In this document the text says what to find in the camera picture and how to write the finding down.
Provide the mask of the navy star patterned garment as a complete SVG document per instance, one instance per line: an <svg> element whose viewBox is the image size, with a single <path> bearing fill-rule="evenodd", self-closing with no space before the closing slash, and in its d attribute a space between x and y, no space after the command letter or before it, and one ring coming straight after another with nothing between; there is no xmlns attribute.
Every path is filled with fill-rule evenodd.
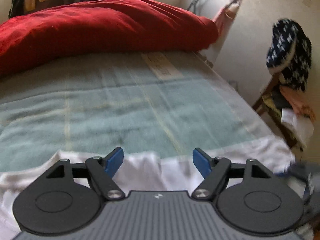
<svg viewBox="0 0 320 240"><path fill-rule="evenodd" d="M280 83L304 92L311 68L312 44L302 27L294 20L279 19L272 28L272 42L266 56L266 66Z"/></svg>

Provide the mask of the light green bed sheet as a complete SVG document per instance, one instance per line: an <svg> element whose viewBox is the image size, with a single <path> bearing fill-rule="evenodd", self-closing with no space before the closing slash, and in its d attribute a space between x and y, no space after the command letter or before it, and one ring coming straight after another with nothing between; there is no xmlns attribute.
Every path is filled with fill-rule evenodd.
<svg viewBox="0 0 320 240"><path fill-rule="evenodd" d="M1 80L1 171L59 150L190 155L271 135L197 55L89 54Z"/></svg>

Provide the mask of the pink cloth by wall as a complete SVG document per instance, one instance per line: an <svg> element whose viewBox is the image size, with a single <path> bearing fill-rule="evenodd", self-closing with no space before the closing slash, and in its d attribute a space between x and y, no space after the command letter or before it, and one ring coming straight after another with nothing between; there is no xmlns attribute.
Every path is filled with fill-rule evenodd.
<svg viewBox="0 0 320 240"><path fill-rule="evenodd" d="M216 24L218 30L218 37L221 37L224 32L224 28L227 27L229 22L232 22L240 8L242 0L229 0L229 2L220 9L215 15L213 21Z"/></svg>

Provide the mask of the red duvet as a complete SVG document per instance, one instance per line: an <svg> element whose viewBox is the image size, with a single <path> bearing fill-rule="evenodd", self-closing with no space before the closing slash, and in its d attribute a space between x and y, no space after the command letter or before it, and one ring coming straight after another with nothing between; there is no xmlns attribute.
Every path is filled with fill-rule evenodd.
<svg viewBox="0 0 320 240"><path fill-rule="evenodd" d="M200 51L218 36L213 20L153 0L52 7L1 25L1 77L89 53Z"/></svg>

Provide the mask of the peach and white clothes pile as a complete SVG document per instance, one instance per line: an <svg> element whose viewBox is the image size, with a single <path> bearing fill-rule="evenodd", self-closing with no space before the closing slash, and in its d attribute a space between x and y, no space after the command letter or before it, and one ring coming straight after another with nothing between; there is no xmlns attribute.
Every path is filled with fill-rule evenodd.
<svg viewBox="0 0 320 240"><path fill-rule="evenodd" d="M286 86L280 86L280 93L291 108L283 108L281 123L288 128L303 148L306 148L313 136L316 121L311 106L304 99L303 93Z"/></svg>

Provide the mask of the white printed t-shirt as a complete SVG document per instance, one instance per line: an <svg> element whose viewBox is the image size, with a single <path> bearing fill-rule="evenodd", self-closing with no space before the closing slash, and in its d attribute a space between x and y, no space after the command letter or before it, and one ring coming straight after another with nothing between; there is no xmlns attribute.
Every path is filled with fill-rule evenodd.
<svg viewBox="0 0 320 240"><path fill-rule="evenodd" d="M233 163L244 164L257 159L274 173L282 173L295 162L295 156L283 139L270 135L235 145L207 150L211 157L225 157ZM57 151L40 166L15 172L1 173L1 239L13 239L20 228L13 216L12 205L17 195L44 171L60 159L82 163L91 153ZM114 181L125 192L193 190L203 180L191 157L161 159L157 152L141 152L125 156L114 176Z"/></svg>

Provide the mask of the wooden chair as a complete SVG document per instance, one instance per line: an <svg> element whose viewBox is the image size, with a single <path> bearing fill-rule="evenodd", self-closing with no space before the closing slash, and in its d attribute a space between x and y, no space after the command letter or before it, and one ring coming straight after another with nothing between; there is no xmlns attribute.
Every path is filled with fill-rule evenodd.
<svg viewBox="0 0 320 240"><path fill-rule="evenodd" d="M274 100L272 99L272 90L278 85L280 74L277 73L272 76L270 82L263 89L262 94L259 96L258 100L253 104L252 108L262 116L267 113L271 120L275 123L276 127L280 130L286 144L289 148L293 148L298 144L297 139L282 123L281 123L281 111L276 108Z"/></svg>

